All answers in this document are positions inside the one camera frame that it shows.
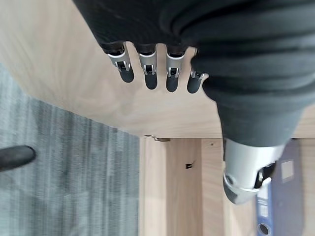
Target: black fingertip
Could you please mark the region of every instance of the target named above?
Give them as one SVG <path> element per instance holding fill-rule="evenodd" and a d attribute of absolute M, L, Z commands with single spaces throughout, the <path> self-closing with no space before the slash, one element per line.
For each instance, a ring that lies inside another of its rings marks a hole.
<path fill-rule="evenodd" d="M 157 74 L 147 74 L 145 75 L 146 86 L 148 89 L 155 89 L 158 86 Z"/>
<path fill-rule="evenodd" d="M 187 90 L 189 93 L 196 93 L 199 90 L 201 80 L 198 78 L 189 77 Z"/>
<path fill-rule="evenodd" d="M 171 75 L 171 77 L 167 77 L 166 79 L 166 88 L 169 92 L 174 92 L 178 86 L 178 78 L 175 75 Z"/>
<path fill-rule="evenodd" d="M 122 77 L 123 81 L 126 83 L 130 83 L 134 79 L 134 73 L 132 67 L 130 67 L 130 70 L 123 70 L 120 72 L 120 76 Z"/>

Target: white label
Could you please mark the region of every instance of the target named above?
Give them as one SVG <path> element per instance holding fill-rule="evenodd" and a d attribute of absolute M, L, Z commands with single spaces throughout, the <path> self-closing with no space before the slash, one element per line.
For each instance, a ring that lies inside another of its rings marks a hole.
<path fill-rule="evenodd" d="M 260 205 L 259 213 L 260 213 L 260 216 L 268 218 L 268 206 Z"/>
<path fill-rule="evenodd" d="M 287 182 L 293 179 L 294 166 L 293 160 L 281 163 L 282 181 Z"/>

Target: metal bracket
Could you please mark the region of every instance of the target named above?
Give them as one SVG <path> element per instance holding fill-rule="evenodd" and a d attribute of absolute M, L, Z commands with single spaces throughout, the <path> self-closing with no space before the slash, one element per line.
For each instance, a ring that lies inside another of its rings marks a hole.
<path fill-rule="evenodd" d="M 151 134 L 146 134 L 145 136 L 148 137 L 148 138 L 154 138 L 154 140 L 157 141 L 157 142 L 170 142 L 171 141 L 171 139 L 158 138 L 158 137 L 156 137 L 154 135 L 151 135 Z"/>

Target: black fabric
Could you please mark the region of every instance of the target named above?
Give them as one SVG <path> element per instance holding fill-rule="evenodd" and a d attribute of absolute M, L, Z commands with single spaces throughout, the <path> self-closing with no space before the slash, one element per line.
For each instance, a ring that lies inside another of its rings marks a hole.
<path fill-rule="evenodd" d="M 203 89 L 218 105 L 225 138 L 283 144 L 315 101 L 315 0 L 74 2 L 101 46 L 197 47 L 191 65 L 210 75 Z M 168 78 L 166 86 L 175 91 L 177 80 Z M 265 129 L 271 132 L 257 133 Z"/>

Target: desk surface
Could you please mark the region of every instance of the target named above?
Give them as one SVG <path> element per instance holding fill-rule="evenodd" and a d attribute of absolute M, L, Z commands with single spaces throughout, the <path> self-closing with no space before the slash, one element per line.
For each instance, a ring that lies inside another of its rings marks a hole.
<path fill-rule="evenodd" d="M 0 1 L 0 62 L 22 89 L 41 100 L 135 135 L 220 138 L 215 103 L 186 86 L 193 49 L 179 87 L 165 87 L 165 47 L 158 46 L 158 87 L 148 90 L 128 44 L 135 79 L 124 83 L 71 0 Z M 295 133 L 315 137 L 315 107 Z"/>

